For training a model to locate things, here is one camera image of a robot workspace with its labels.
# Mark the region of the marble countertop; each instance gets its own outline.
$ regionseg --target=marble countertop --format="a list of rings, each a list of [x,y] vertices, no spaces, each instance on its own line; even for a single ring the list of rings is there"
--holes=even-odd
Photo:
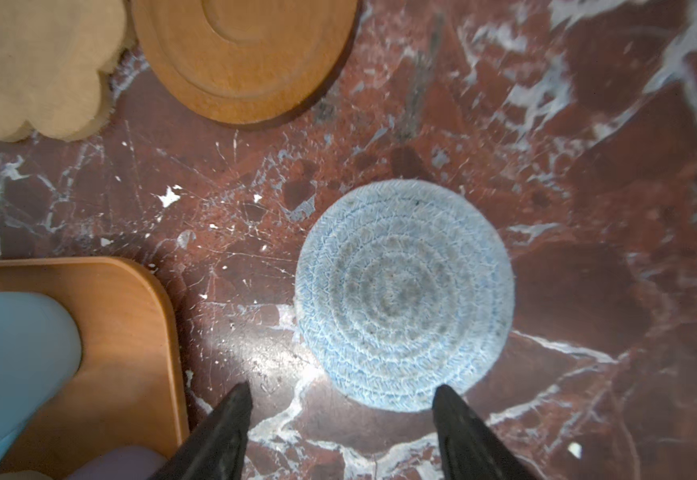
[[[376,180],[435,182],[516,274],[469,404],[539,478],[697,478],[697,0],[361,8],[324,98],[266,130],[193,114],[125,53],[98,135],[0,143],[0,258],[149,267],[191,425],[251,383],[246,478],[440,478],[430,411],[336,392],[292,306],[321,212]]]

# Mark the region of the rectangular wooden tray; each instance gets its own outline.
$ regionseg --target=rectangular wooden tray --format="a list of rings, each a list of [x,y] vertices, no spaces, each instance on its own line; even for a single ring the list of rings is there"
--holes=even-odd
[[[189,434],[175,313],[148,270],[105,256],[0,260],[0,292],[51,296],[82,338],[79,371],[32,417],[0,472],[60,480],[121,446],[175,453]]]

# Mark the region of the blue woven coaster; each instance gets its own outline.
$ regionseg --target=blue woven coaster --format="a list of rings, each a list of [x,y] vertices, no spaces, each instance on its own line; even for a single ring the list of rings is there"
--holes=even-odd
[[[416,412],[447,383],[481,379],[506,343],[513,273],[467,200],[419,180],[357,188],[314,225],[296,313],[334,385],[365,405]]]

